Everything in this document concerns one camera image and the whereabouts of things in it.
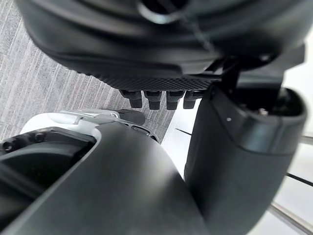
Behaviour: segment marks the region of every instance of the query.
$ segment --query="white wall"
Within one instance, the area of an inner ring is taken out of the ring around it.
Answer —
[[[306,62],[286,71],[283,86],[298,91],[306,101],[309,118],[305,135],[313,136],[313,30],[306,41]]]

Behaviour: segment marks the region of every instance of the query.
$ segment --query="floor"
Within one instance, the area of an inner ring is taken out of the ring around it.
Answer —
[[[174,111],[139,109],[163,139]],[[57,64],[29,39],[12,0],[0,0],[0,140],[18,134],[34,115],[61,109],[127,109],[128,100],[98,79]]]

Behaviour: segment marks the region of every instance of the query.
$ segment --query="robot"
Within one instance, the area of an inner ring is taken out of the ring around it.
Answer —
[[[281,87],[304,61],[309,0],[15,0],[34,43],[133,108],[201,98],[184,179],[116,111],[32,118],[2,142],[3,235],[244,235],[270,205],[306,120]]]

